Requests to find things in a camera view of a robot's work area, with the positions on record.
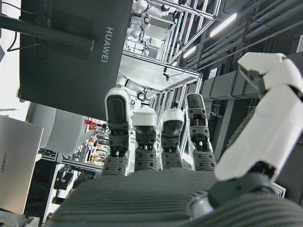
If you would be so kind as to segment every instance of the monitor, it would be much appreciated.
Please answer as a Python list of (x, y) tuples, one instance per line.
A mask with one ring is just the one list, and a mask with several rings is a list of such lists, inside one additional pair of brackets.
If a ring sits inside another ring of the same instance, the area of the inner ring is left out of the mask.
[(21, 34), (20, 96), (106, 120), (104, 98), (116, 84), (133, 0), (22, 1), (21, 20), (94, 40), (93, 50)]

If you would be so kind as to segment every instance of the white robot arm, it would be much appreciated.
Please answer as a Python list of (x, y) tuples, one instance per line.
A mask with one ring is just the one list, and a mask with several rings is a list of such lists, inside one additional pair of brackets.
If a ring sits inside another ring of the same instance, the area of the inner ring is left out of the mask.
[(132, 9), (140, 13), (146, 12), (155, 17), (167, 16), (169, 13), (173, 13), (176, 10), (176, 8), (168, 5), (162, 5), (160, 8), (155, 7), (153, 4), (149, 5), (147, 0), (134, 0)]
[(282, 54), (250, 52), (238, 63), (263, 98), (221, 157), (215, 176), (225, 181), (258, 168), (275, 181), (303, 129), (302, 76)]
[(138, 38), (144, 31), (149, 29), (151, 26), (150, 24), (151, 18), (149, 16), (143, 17), (140, 26), (138, 26), (136, 29), (127, 29), (127, 34), (131, 35), (133, 38)]

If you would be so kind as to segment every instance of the laptop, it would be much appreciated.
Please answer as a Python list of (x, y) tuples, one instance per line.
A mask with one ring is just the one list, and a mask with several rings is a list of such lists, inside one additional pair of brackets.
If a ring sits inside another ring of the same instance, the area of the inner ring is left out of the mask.
[(0, 208), (23, 214), (42, 132), (0, 115)]

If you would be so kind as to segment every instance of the huawei logo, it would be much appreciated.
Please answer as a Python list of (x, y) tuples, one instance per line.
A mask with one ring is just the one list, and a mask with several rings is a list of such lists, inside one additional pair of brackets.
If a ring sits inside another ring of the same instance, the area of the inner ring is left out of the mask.
[(2, 161), (2, 165), (1, 165), (1, 169), (0, 169), (1, 173), (4, 173), (7, 158), (8, 158), (8, 154), (5, 152), (4, 157), (3, 157), (3, 161)]

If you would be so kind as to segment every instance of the ceiling light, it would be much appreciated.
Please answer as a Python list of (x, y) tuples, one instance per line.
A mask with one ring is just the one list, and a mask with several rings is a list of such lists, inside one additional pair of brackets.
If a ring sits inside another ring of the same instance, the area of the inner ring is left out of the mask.
[(213, 37), (215, 34), (221, 32), (226, 26), (228, 26), (235, 18), (237, 17), (237, 13), (231, 15), (226, 21), (216, 27), (211, 33), (210, 37)]
[(194, 46), (193, 48), (189, 49), (189, 51), (187, 51), (184, 55), (183, 58), (188, 57), (192, 52), (194, 52), (196, 49), (196, 46)]

